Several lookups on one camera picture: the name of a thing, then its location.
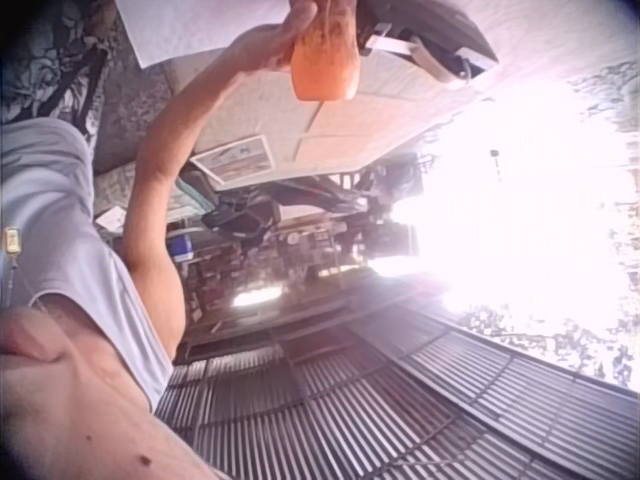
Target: hand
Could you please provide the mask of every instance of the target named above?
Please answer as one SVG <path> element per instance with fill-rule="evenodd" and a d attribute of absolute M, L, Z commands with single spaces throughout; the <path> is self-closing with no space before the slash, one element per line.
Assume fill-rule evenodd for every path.
<path fill-rule="evenodd" d="M 293 45 L 317 10 L 312 0 L 291 1 L 291 11 L 281 25 L 260 25 L 244 32 L 221 56 L 238 72 L 281 70 L 289 66 Z"/>

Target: blue object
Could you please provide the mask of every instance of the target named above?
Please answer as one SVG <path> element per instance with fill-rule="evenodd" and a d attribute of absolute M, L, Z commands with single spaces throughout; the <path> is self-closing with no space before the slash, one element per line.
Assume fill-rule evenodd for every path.
<path fill-rule="evenodd" d="M 193 246 L 189 235 L 176 235 L 168 239 L 167 250 L 175 262 L 186 262 L 193 258 Z"/>

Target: white tank top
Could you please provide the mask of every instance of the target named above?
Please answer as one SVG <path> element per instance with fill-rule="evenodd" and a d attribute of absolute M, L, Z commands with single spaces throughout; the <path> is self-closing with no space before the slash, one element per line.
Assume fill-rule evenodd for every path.
<path fill-rule="evenodd" d="M 89 148 L 71 125 L 41 118 L 2 127 L 2 227 L 21 230 L 11 305 L 47 293 L 78 304 L 118 350 L 155 410 L 171 361 L 120 258 L 93 227 Z M 10 262 L 0 253 L 3 296 Z"/>

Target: yellow tag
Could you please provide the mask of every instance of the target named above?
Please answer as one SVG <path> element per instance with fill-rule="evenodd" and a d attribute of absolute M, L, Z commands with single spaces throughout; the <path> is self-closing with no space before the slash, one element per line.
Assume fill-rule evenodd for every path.
<path fill-rule="evenodd" d="M 20 230 L 14 227 L 4 229 L 5 248 L 9 255 L 19 255 L 22 251 L 20 244 Z"/>

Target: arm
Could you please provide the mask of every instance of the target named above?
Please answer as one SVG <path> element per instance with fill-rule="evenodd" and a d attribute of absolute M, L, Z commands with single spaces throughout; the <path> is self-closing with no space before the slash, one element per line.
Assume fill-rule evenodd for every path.
<path fill-rule="evenodd" d="M 225 93 L 243 75 L 286 64 L 293 42 L 315 12 L 314 3 L 296 2 L 282 25 L 263 25 L 238 37 L 169 102 L 140 146 L 123 259 L 171 358 L 185 327 L 182 285 L 165 247 L 167 208 L 176 177 Z"/>

